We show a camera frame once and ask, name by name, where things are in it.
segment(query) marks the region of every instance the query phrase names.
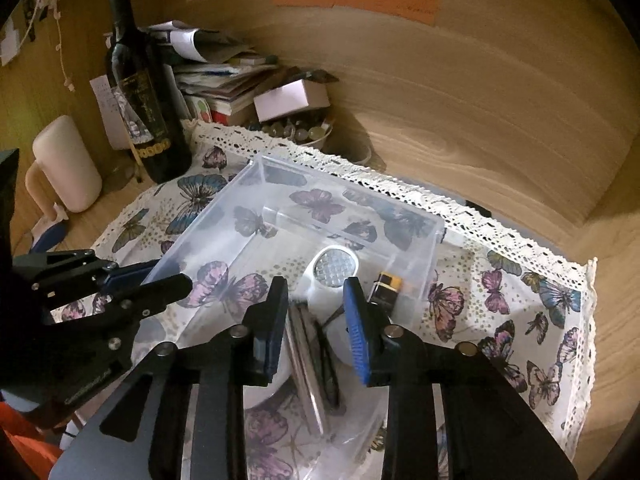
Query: tablecloth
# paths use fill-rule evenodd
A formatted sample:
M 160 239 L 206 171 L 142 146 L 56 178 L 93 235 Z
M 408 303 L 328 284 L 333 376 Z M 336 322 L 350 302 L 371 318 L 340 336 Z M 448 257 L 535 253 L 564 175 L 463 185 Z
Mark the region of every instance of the tablecloth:
M 371 189 L 386 187 L 399 200 L 446 220 L 436 274 L 424 291 L 420 337 L 445 346 L 475 342 L 565 452 L 573 455 L 593 385 L 594 262 L 587 266 L 566 262 L 498 222 L 480 219 L 471 209 L 340 158 L 242 128 L 203 123 L 193 127 L 190 170 L 145 191 L 125 208 L 94 245 L 98 257 L 121 266 L 161 257 L 258 151 L 338 174 Z M 505 239 L 510 239 L 508 248 Z M 269 282 L 274 274 L 282 274 L 293 282 L 304 268 L 304 262 L 292 261 L 282 269 L 265 269 L 263 277 Z M 101 298 L 87 298 L 60 310 L 58 320 L 103 309 Z M 162 340 L 177 341 L 194 314 L 194 309 L 172 304 L 164 313 L 144 320 L 133 361 L 138 362 Z M 306 478 L 318 456 L 319 442 L 306 430 L 292 384 L 286 383 L 270 400 L 248 410 L 245 419 L 250 478 Z M 361 475 L 373 470 L 375 477 L 377 466 L 371 463 L 382 455 L 378 451 L 384 447 L 383 432 L 381 428 L 372 443 Z M 442 428 L 438 441 L 444 475 L 446 436 Z

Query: stack of books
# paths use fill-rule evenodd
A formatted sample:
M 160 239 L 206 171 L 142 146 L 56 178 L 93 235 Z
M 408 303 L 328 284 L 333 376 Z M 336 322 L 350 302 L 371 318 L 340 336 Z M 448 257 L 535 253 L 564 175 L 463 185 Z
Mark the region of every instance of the stack of books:
M 284 72 L 277 61 L 275 56 L 241 54 L 221 64 L 174 66 L 174 76 L 188 105 L 200 98 L 206 101 L 214 122 L 235 126 L 254 119 L 254 97 L 282 81 Z

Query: textured silver lens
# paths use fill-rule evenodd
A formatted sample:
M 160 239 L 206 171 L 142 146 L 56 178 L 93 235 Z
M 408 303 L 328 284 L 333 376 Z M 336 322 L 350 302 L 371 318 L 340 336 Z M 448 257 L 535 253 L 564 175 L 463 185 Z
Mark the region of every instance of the textured silver lens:
M 340 249 L 325 251 L 314 265 L 314 277 L 325 286 L 337 288 L 353 276 L 356 262 L 349 253 Z

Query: bottle neck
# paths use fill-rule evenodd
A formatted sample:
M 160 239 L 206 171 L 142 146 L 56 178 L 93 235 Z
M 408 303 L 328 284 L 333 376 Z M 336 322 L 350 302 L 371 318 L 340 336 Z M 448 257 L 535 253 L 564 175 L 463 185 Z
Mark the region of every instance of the bottle neck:
M 121 41 L 127 31 L 136 30 L 131 0 L 109 0 L 113 15 L 116 41 Z

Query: pink box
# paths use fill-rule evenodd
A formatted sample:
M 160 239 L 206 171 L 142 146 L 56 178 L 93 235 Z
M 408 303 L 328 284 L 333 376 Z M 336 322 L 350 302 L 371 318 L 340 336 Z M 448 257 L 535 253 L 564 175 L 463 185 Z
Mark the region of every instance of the pink box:
M 254 98 L 260 122 L 303 110 L 315 110 L 329 106 L 329 97 L 322 83 L 299 80 L 274 88 Z

